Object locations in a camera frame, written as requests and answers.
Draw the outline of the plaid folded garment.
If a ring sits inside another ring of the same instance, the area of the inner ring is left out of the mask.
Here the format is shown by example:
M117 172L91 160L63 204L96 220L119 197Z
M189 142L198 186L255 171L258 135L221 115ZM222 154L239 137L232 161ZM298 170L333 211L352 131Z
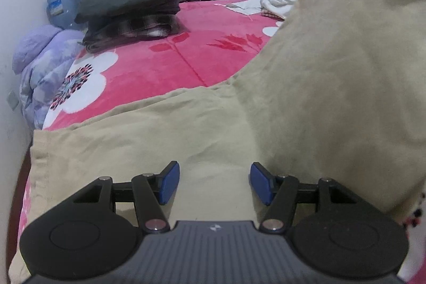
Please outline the plaid folded garment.
M99 53L139 41L166 38L181 30L177 18L180 10L180 2L173 0L114 17L91 19L82 45L89 53Z

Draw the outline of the blue water jug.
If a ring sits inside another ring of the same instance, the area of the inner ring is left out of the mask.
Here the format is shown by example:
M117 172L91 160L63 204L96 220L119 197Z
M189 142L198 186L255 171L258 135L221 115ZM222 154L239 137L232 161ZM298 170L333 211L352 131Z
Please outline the blue water jug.
M74 20L80 0L47 0L46 13L51 25L62 30L82 30Z

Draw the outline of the beige trousers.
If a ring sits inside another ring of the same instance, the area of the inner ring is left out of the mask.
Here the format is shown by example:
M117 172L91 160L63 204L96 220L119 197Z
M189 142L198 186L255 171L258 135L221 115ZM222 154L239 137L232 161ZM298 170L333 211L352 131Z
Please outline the beige trousers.
M425 0L297 0L228 80L38 130L31 159L30 220L98 176L176 160L172 221L260 219L253 162L405 221L425 190Z

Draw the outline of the white clothes pile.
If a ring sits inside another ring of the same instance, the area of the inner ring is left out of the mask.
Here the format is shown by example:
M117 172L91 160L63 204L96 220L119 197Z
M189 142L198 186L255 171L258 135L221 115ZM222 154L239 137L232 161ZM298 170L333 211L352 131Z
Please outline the white clothes pile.
M285 20L297 0L245 0L230 3L226 7L244 15L261 14L265 17Z

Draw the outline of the lavender puffer jacket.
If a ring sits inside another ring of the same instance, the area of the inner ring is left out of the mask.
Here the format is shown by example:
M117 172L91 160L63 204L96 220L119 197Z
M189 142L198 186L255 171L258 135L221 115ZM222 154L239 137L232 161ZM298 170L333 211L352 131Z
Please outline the lavender puffer jacket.
M12 70L20 76L19 100L30 129L41 129L55 94L76 56L84 35L78 30L62 30L43 25L19 42Z

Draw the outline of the pink floral bed blanket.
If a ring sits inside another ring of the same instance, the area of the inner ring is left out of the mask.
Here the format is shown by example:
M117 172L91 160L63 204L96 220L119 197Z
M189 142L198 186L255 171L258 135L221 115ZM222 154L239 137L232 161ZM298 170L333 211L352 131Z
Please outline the pink floral bed blanket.
M187 3L179 17L186 29L169 39L83 55L92 69L77 69L74 76L87 82L56 108L44 130L60 130L178 89L224 82L255 58L281 27L213 3Z

